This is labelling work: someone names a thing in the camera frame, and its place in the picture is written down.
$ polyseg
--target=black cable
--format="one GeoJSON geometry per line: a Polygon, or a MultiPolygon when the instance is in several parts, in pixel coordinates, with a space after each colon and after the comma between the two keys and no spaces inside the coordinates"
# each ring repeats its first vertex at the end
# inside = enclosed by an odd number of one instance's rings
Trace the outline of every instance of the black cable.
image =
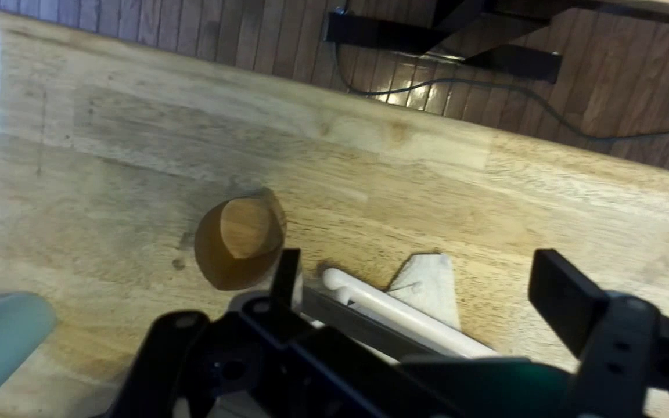
{"type": "Polygon", "coordinates": [[[355,96],[397,96],[397,94],[409,94],[423,87],[434,87],[434,85],[470,85],[470,87],[481,87],[481,89],[501,89],[501,92],[515,92],[522,94],[524,99],[529,99],[531,103],[536,103],[545,114],[551,114],[563,128],[567,128],[570,132],[573,132],[575,137],[591,139],[591,142],[617,142],[617,139],[652,139],[652,137],[664,137],[669,135],[669,131],[654,131],[654,132],[636,132],[636,135],[617,135],[617,137],[609,137],[609,135],[591,135],[585,131],[581,131],[578,127],[573,127],[571,122],[567,122],[557,110],[552,110],[538,94],[527,92],[522,87],[514,87],[514,85],[496,85],[496,82],[481,82],[481,79],[462,79],[462,77],[438,77],[438,79],[424,79],[405,89],[388,89],[388,92],[363,92],[358,89],[354,82],[348,82],[344,77],[344,68],[341,68],[341,53],[340,53],[340,44],[335,44],[335,65],[337,65],[337,75],[341,79],[341,85],[355,94],[355,96]]]}

